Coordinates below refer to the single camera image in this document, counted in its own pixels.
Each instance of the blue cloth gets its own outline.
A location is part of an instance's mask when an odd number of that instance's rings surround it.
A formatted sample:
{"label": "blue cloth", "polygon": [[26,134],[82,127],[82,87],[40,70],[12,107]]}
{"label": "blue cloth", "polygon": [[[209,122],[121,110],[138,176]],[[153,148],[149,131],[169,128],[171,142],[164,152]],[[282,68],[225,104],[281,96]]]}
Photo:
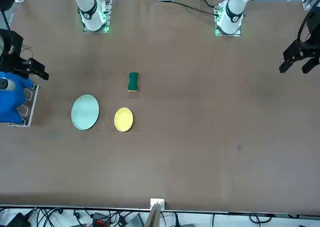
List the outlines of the blue cloth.
{"label": "blue cloth", "polygon": [[15,83],[15,89],[12,91],[0,90],[0,122],[21,124],[23,119],[17,108],[26,101],[24,89],[33,87],[34,83],[14,73],[0,72],[0,78],[6,78]]}

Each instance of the green sponge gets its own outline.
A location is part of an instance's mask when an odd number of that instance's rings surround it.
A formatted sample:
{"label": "green sponge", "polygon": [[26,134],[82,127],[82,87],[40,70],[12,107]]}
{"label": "green sponge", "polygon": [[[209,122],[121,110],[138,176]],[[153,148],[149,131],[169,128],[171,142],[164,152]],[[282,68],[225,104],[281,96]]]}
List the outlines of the green sponge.
{"label": "green sponge", "polygon": [[139,73],[131,72],[129,73],[129,92],[137,92],[139,90]]}

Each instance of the brown tabletop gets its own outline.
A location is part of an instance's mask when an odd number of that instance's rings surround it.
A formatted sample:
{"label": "brown tabletop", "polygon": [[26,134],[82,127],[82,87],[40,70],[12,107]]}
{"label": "brown tabletop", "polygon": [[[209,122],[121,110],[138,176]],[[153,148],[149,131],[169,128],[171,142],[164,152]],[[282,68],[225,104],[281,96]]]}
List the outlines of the brown tabletop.
{"label": "brown tabletop", "polygon": [[[210,11],[203,2],[188,4]],[[46,66],[32,126],[0,126],[0,201],[10,204],[320,214],[320,70],[278,67],[307,12],[250,2],[242,37],[210,16],[119,0],[108,34],[82,33],[74,0],[26,0],[12,29]],[[128,92],[129,72],[140,90]],[[100,115],[77,130],[74,101]],[[134,125],[114,127],[128,107]]]}

